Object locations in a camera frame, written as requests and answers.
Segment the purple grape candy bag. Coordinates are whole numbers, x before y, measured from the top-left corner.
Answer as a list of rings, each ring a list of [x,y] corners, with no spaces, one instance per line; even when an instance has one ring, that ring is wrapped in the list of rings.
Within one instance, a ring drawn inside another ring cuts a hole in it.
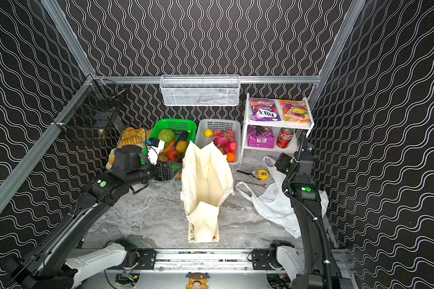
[[[268,126],[250,125],[247,144],[252,148],[272,149],[275,145],[274,133]]]

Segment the cream floral tote bag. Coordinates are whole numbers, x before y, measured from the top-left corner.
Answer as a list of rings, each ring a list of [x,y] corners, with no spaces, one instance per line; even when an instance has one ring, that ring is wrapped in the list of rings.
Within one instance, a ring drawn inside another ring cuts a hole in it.
[[[210,143],[189,143],[183,159],[180,198],[189,222],[189,243],[219,242],[219,213],[234,194],[233,175],[226,156]]]

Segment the red cola can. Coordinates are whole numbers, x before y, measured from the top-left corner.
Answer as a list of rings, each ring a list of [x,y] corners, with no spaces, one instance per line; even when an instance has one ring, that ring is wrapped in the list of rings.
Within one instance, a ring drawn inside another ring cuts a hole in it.
[[[278,148],[285,149],[288,147],[294,135],[293,128],[281,128],[277,137],[276,145]]]

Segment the purple Fox's candy bag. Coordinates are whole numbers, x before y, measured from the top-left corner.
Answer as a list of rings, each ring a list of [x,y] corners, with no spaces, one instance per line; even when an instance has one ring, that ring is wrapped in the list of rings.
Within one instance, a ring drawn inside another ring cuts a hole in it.
[[[275,101],[271,99],[249,98],[254,121],[281,121]]]

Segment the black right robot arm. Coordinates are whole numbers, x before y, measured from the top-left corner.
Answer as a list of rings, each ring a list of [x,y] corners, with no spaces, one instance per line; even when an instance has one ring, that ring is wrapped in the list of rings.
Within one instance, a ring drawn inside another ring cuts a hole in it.
[[[284,173],[282,193],[289,199],[300,225],[304,247],[303,273],[295,273],[292,289],[352,289],[351,279],[343,277],[330,247],[323,224],[321,196],[312,182],[315,157],[300,145],[293,156],[281,154],[275,163]]]

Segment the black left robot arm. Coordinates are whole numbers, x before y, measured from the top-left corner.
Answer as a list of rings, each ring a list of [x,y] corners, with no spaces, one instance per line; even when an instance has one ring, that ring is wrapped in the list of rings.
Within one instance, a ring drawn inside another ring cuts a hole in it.
[[[126,145],[113,151],[111,169],[97,175],[84,188],[74,209],[24,258],[13,257],[5,265],[11,285],[23,289],[73,289],[96,273],[90,261],[70,261],[69,254],[89,228],[132,186],[150,181],[170,181],[183,169],[174,161],[152,164],[141,147]]]

